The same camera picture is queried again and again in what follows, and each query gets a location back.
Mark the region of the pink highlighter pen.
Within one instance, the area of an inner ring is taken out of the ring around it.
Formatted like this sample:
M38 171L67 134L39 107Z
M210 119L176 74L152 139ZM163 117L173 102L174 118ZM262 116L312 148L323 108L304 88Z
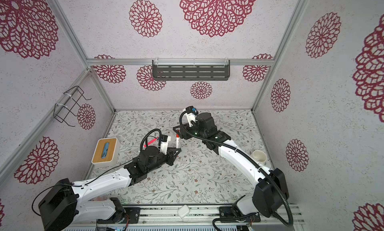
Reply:
M151 144L153 144L153 143L155 143L157 141L158 141L158 137L156 137L156 138L154 138L154 139L152 139L150 141L145 141L145 143L143 144L143 147L146 148L147 146L149 146L149 145L151 145Z

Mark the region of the white pink-tip marker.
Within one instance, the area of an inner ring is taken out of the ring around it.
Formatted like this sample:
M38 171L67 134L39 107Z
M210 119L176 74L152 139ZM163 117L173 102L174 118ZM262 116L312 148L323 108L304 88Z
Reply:
M176 134L176 148L180 148L180 136Z

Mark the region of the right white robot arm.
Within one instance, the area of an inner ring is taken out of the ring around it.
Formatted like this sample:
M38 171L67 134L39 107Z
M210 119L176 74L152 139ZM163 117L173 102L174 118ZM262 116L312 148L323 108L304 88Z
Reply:
M210 113L199 113L190 106L182 111L177 127L182 139L201 140L209 150L236 167L254 186L253 195L241 197L234 204L240 218L260 213L292 226L289 192L281 170L271 169L246 154L227 133L218 130Z

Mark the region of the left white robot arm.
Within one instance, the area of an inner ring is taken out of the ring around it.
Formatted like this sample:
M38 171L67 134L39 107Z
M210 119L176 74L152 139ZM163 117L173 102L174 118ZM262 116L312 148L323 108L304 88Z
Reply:
M133 186L147 178L148 173L167 164L173 166L182 150L170 147L162 153L158 147L148 146L120 169L97 178L70 182L58 181L38 204L46 231L62 231L72 223L98 220L114 224L127 217L118 198L95 201L113 190Z

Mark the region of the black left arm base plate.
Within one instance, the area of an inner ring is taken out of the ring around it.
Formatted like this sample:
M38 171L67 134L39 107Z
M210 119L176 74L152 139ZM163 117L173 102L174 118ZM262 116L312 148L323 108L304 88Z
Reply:
M108 220L97 220L97 224L137 224L139 222L141 208L128 207L124 209L124 213L117 211Z

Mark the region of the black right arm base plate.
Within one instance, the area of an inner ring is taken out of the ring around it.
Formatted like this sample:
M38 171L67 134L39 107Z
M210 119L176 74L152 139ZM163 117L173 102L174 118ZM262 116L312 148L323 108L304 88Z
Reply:
M261 217L259 213L243 214L241 211L233 206L220 206L219 207L219 220L222 223L259 223Z

